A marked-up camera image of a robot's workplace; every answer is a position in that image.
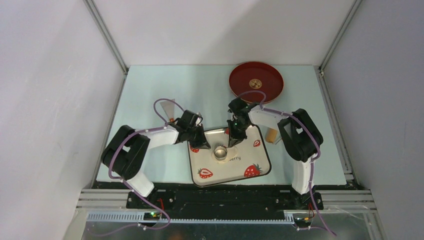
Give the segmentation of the round steel dough cutter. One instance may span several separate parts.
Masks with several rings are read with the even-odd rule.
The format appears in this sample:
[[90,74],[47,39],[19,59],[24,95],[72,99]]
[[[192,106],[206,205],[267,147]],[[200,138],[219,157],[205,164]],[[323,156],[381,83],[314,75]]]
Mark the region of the round steel dough cutter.
[[213,156],[217,161],[224,161],[227,158],[228,150],[223,145],[218,145],[213,150]]

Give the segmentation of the white dough piece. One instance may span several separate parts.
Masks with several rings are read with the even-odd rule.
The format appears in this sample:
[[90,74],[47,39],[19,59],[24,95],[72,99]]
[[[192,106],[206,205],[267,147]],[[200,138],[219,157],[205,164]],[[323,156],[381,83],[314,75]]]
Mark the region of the white dough piece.
[[214,157],[214,155],[213,155],[213,151],[214,151],[214,149],[212,150],[212,153],[211,153],[211,155],[212,155],[212,158],[214,159],[214,160],[216,160],[218,163],[226,163],[226,162],[228,162],[230,159],[232,159],[232,158],[234,158],[234,157],[236,157],[237,155],[238,155],[238,149],[236,148],[236,147],[230,147],[230,148],[228,148],[228,147],[226,147],[227,148],[227,157],[226,157],[226,159],[225,160],[222,160],[222,161],[218,161],[218,160],[216,160],[215,159],[215,157]]

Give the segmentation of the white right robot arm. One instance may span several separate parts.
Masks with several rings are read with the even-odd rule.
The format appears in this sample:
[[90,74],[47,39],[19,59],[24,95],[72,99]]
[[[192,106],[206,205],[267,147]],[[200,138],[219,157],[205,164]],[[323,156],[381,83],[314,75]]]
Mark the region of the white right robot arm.
[[259,103],[246,103],[239,97],[228,104],[232,114],[228,123],[228,146],[234,147],[247,139],[247,128],[264,126],[279,131],[288,155],[295,160],[293,165],[291,204],[304,209],[311,202],[314,161],[320,157],[323,136],[306,110],[282,112],[263,107]]

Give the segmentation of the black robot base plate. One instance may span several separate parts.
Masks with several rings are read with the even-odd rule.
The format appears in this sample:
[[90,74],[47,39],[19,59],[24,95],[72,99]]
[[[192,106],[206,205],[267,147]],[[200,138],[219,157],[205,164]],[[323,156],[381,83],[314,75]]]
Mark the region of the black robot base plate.
[[165,211],[170,218],[221,218],[276,220],[288,210],[323,210],[323,200],[314,194],[304,199],[280,190],[162,190],[151,193],[147,201],[134,192],[127,196],[126,208],[150,209],[149,203]]

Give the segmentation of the wooden dough roller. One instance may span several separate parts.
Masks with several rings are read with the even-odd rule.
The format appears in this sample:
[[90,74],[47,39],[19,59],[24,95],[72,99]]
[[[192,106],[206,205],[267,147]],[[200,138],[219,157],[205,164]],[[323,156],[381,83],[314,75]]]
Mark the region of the wooden dough roller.
[[277,130],[275,130],[273,128],[268,128],[266,135],[265,135],[266,142],[273,144],[277,139],[278,133],[279,132]]

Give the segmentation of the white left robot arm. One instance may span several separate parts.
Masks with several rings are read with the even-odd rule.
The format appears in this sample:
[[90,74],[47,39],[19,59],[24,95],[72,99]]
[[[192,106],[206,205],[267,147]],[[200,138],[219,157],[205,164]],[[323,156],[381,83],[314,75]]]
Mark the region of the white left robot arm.
[[121,126],[101,154],[101,162],[108,167],[111,179],[122,181],[139,194],[138,201],[145,208],[158,202],[154,184],[141,170],[150,149],[188,142],[193,149],[210,149],[199,113],[185,110],[181,117],[165,126],[136,130]]

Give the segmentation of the white strawberry print tray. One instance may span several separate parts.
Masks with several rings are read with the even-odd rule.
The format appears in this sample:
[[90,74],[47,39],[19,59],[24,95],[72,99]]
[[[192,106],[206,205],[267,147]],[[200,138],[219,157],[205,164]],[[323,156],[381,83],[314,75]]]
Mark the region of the white strawberry print tray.
[[220,145],[229,148],[229,130],[227,128],[217,128],[205,132],[206,139],[211,146],[210,149],[193,149],[188,145],[193,183],[198,187],[209,187],[267,175],[271,171],[272,165],[260,128],[252,125],[247,129],[246,134],[247,139],[234,146],[238,150],[237,156],[224,163],[214,160],[212,151]]

